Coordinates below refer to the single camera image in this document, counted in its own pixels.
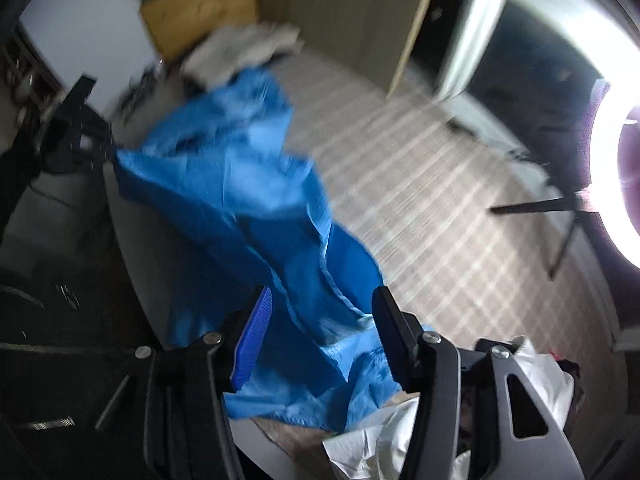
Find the white fabric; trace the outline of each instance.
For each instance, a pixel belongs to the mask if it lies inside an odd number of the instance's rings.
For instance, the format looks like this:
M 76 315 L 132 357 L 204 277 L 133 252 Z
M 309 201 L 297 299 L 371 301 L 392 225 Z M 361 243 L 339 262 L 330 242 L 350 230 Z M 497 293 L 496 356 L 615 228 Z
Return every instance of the white fabric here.
M 564 428 L 574 394 L 574 379 L 549 354 L 538 354 L 525 336 L 513 340 L 514 354 L 527 379 Z M 381 408 L 354 429 L 322 444 L 338 480 L 398 480 L 414 428 L 419 398 Z M 466 480 L 471 453 L 456 457 L 450 480 Z
M 258 66 L 274 54 L 298 53 L 303 42 L 300 29 L 293 25 L 258 23 L 239 27 L 220 27 L 182 64 L 182 74 L 207 90 L 226 84 L 243 68 Z

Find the silver bolt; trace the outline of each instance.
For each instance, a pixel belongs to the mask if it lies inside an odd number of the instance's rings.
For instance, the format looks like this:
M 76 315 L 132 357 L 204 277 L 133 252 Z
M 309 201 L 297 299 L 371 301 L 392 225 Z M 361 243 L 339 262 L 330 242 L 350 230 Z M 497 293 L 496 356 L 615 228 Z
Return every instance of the silver bolt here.
M 491 353 L 500 359 L 507 359 L 511 352 L 509 352 L 504 346 L 496 345 L 491 348 Z
M 202 340 L 207 345 L 219 345 L 222 343 L 222 334 L 218 332 L 207 332 Z
M 136 348 L 136 359 L 146 359 L 151 355 L 151 347 L 139 346 Z
M 428 330 L 427 332 L 422 332 L 422 340 L 425 343 L 431 343 L 432 345 L 435 345 L 442 341 L 442 337 L 437 332 Z

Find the blue cloth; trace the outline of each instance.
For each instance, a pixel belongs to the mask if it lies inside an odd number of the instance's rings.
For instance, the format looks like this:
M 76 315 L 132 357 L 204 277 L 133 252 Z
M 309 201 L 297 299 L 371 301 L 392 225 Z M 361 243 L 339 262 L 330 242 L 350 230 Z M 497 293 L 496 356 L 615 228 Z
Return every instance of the blue cloth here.
M 273 316 L 233 417 L 341 431 L 380 407 L 391 378 L 370 310 L 382 277 L 332 224 L 311 160 L 282 153 L 292 108 L 265 70 L 242 72 L 118 152 L 120 193 L 185 236 L 169 342 L 191 343 L 269 285 Z

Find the door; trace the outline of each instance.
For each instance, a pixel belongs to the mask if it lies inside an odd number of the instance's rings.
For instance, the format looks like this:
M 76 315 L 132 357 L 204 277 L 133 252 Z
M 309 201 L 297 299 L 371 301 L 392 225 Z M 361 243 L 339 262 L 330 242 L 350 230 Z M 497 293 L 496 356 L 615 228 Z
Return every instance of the door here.
M 260 0 L 261 15 L 300 27 L 306 43 L 395 89 L 430 0 Z

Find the checkered floor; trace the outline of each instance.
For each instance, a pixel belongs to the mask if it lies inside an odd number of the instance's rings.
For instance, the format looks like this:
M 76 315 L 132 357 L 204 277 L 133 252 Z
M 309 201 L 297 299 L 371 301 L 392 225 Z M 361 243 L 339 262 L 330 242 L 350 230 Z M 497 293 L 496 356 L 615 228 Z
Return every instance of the checkered floor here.
M 548 280 L 561 234 L 541 215 L 487 214 L 530 200 L 508 164 L 450 131 L 449 116 L 410 75 L 385 100 L 306 50 L 273 71 L 295 106 L 287 149 L 316 161 L 335 219 L 375 256 L 403 310 L 459 346 L 526 334 L 538 351 L 580 364 L 587 397 L 572 444 L 588 460 L 602 421 L 624 410 L 624 361 L 610 352 L 572 257 Z M 258 424 L 285 450 L 317 450 L 317 433 Z

